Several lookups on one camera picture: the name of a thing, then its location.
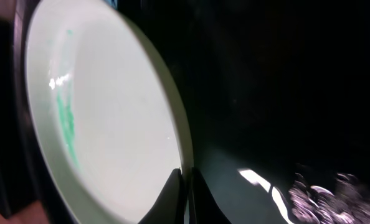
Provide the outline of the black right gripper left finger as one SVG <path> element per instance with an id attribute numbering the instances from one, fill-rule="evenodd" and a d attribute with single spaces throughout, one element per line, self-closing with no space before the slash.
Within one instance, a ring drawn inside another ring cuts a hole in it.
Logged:
<path id="1" fill-rule="evenodd" d="M 180 169 L 173 169 L 162 191 L 139 224 L 183 224 L 185 184 Z"/>

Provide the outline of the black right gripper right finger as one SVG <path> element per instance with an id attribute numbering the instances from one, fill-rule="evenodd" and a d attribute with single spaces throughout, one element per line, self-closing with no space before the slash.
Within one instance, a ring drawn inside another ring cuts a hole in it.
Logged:
<path id="1" fill-rule="evenodd" d="M 230 224 L 220 210 L 199 169 L 191 169 L 189 191 L 190 224 Z"/>

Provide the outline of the mint plate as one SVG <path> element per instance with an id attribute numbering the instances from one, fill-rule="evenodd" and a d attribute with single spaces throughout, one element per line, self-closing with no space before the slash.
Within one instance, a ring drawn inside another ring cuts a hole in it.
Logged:
<path id="1" fill-rule="evenodd" d="M 26 89 L 44 162 L 76 223 L 139 223 L 193 164 L 186 112 L 159 52 L 103 1 L 41 1 Z"/>

